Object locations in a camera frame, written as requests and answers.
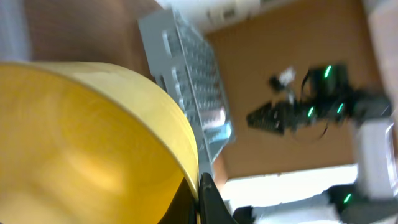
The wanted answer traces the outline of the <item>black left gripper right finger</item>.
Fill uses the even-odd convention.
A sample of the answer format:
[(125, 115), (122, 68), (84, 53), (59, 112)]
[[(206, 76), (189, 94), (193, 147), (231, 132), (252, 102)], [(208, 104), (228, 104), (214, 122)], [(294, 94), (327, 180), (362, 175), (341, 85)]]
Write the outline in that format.
[(209, 173), (202, 173), (198, 189), (202, 224), (238, 224), (229, 213)]

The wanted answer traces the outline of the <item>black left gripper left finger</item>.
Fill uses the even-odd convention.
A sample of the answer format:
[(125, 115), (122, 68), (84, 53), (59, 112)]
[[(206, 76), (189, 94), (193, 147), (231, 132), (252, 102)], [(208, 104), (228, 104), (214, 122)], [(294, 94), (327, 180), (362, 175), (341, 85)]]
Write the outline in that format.
[(195, 205), (195, 199), (189, 185), (183, 179), (159, 224), (196, 224)]

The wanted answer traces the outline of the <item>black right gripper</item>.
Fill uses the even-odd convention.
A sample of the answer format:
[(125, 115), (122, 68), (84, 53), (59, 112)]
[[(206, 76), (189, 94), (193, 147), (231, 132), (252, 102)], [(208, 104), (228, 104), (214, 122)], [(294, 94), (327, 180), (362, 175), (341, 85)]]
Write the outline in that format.
[(284, 134), (286, 129), (296, 131), (312, 125), (316, 120), (317, 109), (308, 103), (280, 101), (272, 105), (268, 102), (246, 116), (250, 128), (274, 134)]

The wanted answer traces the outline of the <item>yellow bowl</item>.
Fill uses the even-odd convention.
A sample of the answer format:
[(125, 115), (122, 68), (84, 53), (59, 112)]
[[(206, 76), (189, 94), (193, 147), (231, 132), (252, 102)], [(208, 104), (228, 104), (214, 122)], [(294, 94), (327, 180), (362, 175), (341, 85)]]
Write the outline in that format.
[(198, 153), (161, 87), (96, 62), (1, 64), (1, 223), (159, 223)]

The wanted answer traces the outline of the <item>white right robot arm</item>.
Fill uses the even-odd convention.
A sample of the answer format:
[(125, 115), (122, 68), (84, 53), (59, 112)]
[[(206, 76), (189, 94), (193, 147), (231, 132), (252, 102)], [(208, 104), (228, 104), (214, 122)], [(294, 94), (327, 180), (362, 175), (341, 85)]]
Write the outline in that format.
[(352, 184), (334, 185), (322, 193), (294, 202), (267, 207), (240, 207), (238, 223), (376, 223), (397, 218), (397, 167), (394, 159), (392, 103), (380, 91), (354, 88), (347, 66), (341, 63), (309, 68), (296, 94), (290, 87), (295, 70), (288, 68), (269, 79), (276, 93), (287, 98), (268, 102), (246, 117), (252, 129), (284, 134), (286, 130), (319, 121), (354, 125), (357, 178)]

